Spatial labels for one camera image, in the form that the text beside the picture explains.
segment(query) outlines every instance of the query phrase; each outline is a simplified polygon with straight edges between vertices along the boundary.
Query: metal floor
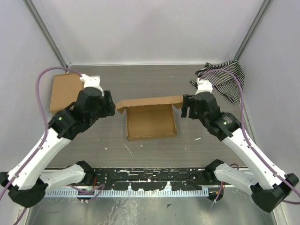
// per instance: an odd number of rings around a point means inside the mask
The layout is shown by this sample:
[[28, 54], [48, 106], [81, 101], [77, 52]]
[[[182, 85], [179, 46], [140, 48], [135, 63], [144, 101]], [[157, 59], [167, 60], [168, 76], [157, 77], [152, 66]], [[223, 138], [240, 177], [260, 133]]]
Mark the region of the metal floor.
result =
[[250, 196], [226, 187], [216, 204], [206, 197], [117, 197], [80, 203], [44, 198], [30, 209], [26, 225], [276, 225]]

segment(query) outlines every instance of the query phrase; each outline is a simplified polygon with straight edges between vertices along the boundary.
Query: open cardboard box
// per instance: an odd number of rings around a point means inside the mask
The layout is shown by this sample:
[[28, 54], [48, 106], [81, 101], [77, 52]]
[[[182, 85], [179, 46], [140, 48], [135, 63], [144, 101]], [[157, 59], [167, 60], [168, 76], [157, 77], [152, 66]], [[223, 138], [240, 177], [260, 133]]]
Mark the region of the open cardboard box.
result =
[[123, 100], [116, 105], [119, 113], [126, 110], [126, 129], [129, 141], [175, 137], [173, 106], [182, 107], [182, 96], [153, 97]]

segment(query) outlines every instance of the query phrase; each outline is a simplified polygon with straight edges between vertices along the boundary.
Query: cardboard box flap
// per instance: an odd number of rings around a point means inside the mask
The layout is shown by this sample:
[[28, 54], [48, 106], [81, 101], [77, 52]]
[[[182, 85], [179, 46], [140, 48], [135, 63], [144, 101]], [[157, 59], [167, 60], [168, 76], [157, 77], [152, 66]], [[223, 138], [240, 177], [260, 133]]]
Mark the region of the cardboard box flap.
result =
[[119, 113], [123, 113], [126, 108], [143, 105], [173, 105], [177, 109], [182, 107], [182, 96], [167, 96], [167, 97], [150, 97], [150, 98], [138, 98], [131, 100], [120, 101], [116, 105], [116, 109]]
[[77, 100], [78, 93], [83, 89], [83, 82], [77, 74], [56, 75], [53, 79], [50, 112], [54, 115]]

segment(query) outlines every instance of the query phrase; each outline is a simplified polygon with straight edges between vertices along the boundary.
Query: white wall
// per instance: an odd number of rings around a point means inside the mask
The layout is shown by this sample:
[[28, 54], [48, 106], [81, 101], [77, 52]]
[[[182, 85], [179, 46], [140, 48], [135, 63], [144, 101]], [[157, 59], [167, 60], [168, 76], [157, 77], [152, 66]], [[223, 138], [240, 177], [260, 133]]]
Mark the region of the white wall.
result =
[[67, 62], [232, 59], [263, 0], [33, 0]]
[[[258, 145], [286, 173], [300, 178], [299, 12], [299, 0], [274, 0], [240, 62], [246, 74], [246, 110]], [[300, 201], [295, 195], [288, 199]], [[299, 224], [300, 207], [283, 205], [291, 224]]]
[[[0, 33], [0, 171], [9, 171], [43, 133], [35, 80], [44, 68], [59, 66], [59, 62], [21, 0], [0, 1]], [[42, 79], [40, 93], [45, 109], [50, 102], [53, 75], [61, 72]], [[13, 224], [18, 209], [6, 193], [0, 202], [0, 224]]]

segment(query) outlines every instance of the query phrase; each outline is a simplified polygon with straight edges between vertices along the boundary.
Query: gray tabletop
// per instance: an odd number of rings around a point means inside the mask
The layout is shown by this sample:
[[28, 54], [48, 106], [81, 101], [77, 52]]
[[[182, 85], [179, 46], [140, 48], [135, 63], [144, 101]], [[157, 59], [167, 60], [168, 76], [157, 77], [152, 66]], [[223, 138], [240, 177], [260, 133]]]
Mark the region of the gray tabletop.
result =
[[[201, 68], [199, 65], [73, 67], [87, 75], [99, 75], [101, 86], [112, 92], [115, 103], [124, 99], [194, 94], [195, 88], [189, 81]], [[223, 112], [230, 112], [240, 120], [238, 104], [232, 104], [216, 91], [213, 94]], [[80, 160], [92, 167], [205, 167], [216, 158], [244, 165], [199, 121], [181, 118], [180, 114], [174, 108], [177, 137], [129, 142], [126, 115], [116, 112], [79, 134], [48, 167], [66, 167]]]

